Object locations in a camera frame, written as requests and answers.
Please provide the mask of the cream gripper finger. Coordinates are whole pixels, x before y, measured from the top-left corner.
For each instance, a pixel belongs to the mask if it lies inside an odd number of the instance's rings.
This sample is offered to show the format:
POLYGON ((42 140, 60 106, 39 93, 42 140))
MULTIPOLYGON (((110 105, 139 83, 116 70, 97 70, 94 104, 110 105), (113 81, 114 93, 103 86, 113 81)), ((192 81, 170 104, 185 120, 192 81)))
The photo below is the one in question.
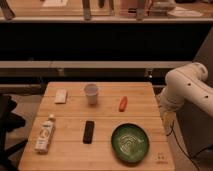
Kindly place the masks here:
POLYGON ((167 111, 164 114, 164 119, 163 119, 163 123, 165 127, 169 127, 172 122, 175 120, 175 113, 172 111, 167 111))

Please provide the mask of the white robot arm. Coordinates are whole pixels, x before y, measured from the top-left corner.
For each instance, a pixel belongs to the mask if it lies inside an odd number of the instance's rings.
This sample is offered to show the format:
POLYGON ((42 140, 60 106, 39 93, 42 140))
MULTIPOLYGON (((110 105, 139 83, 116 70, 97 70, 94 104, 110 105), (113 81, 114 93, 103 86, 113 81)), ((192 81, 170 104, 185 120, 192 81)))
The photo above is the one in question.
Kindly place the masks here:
POLYGON ((163 125, 169 127, 186 100, 213 117, 213 88, 204 81, 207 68, 199 62, 170 70, 165 76, 166 86, 156 96, 163 125))

